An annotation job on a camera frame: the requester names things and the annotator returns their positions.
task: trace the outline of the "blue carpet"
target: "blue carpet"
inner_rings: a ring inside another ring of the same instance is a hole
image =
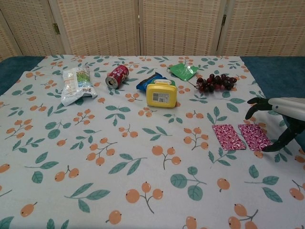
[[[18,56],[0,62],[0,95],[11,88],[24,71],[44,57]],[[305,57],[241,57],[267,98],[305,98]],[[297,142],[305,150],[305,131]]]

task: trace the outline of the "white snack bag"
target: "white snack bag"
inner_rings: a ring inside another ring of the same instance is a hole
[[[97,96],[90,82],[88,66],[64,70],[62,77],[65,87],[61,93],[61,103],[64,106],[70,105],[82,96],[92,96],[92,98]]]

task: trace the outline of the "blue wrapper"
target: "blue wrapper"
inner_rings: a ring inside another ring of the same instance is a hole
[[[146,88],[147,85],[149,85],[152,81],[157,80],[157,79],[164,79],[167,80],[165,77],[163,77],[161,74],[159,73],[155,73],[154,75],[152,75],[151,77],[149,77],[148,79],[142,80],[137,86],[136,88],[140,91],[146,92]]]

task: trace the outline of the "robotic hand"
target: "robotic hand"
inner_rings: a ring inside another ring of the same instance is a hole
[[[305,129],[305,98],[253,98],[248,101],[253,105],[246,114],[246,119],[252,117],[254,112],[274,110],[286,116],[288,128],[279,136],[271,146],[266,146],[264,152],[278,151],[287,145],[294,137]]]

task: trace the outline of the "woven panel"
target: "woven panel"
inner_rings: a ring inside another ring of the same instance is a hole
[[[24,55],[61,53],[46,0],[1,0],[0,8]]]
[[[57,0],[74,55],[138,55],[137,0]]]
[[[221,0],[141,0],[145,55],[212,55]]]
[[[7,31],[4,29],[3,23],[6,23],[0,15],[0,62],[6,58],[17,56],[18,52],[13,46],[13,41],[11,41],[11,36],[7,34]]]
[[[293,56],[304,42],[304,0],[236,0],[223,55]]]

